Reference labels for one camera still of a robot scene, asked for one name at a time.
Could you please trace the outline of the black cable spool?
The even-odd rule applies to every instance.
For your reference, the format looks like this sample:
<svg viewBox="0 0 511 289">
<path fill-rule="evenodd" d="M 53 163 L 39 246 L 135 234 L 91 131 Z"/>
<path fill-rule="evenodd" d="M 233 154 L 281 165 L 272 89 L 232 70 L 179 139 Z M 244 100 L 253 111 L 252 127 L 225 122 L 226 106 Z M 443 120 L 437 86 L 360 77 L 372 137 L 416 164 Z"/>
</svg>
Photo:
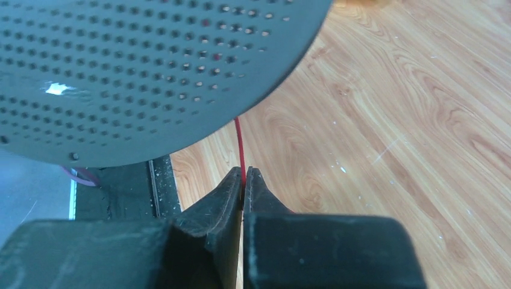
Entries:
<svg viewBox="0 0 511 289">
<path fill-rule="evenodd" d="M 186 148 L 269 96 L 331 1 L 2 1 L 1 148 L 68 167 Z"/>
</svg>

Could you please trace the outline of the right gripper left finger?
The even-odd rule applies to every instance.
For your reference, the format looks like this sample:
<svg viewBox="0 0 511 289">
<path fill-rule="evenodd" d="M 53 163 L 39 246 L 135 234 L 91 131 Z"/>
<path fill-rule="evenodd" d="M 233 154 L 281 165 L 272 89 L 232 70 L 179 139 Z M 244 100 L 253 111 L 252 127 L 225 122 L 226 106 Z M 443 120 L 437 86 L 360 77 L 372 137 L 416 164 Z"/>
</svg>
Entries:
<svg viewBox="0 0 511 289">
<path fill-rule="evenodd" d="M 235 288 L 241 170 L 168 219 L 37 220 L 1 249 L 2 288 Z"/>
</svg>

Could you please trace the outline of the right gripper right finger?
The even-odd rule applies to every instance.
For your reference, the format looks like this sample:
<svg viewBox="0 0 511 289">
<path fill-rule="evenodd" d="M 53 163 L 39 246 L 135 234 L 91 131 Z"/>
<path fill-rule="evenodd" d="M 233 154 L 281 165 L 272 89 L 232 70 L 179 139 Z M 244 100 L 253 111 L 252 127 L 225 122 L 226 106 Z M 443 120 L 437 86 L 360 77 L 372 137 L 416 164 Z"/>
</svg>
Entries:
<svg viewBox="0 0 511 289">
<path fill-rule="evenodd" d="M 246 173 L 245 288 L 426 288 L 404 226 L 382 216 L 300 214 Z"/>
</svg>

